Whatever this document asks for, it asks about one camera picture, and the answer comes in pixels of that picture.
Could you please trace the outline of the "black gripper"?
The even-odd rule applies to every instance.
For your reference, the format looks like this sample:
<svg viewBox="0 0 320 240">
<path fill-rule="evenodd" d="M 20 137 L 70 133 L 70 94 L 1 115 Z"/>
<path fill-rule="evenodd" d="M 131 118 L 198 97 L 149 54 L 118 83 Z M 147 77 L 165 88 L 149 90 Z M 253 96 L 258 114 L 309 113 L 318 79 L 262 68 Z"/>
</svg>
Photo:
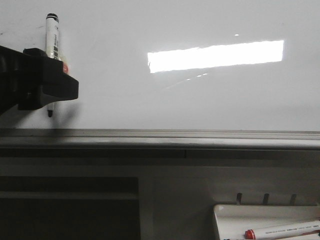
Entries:
<svg viewBox="0 0 320 240">
<path fill-rule="evenodd" d="M 64 63 L 39 48 L 19 52 L 0 47 L 0 113 L 14 106 L 37 110 L 79 97 L 79 82 L 64 72 Z"/>
</svg>

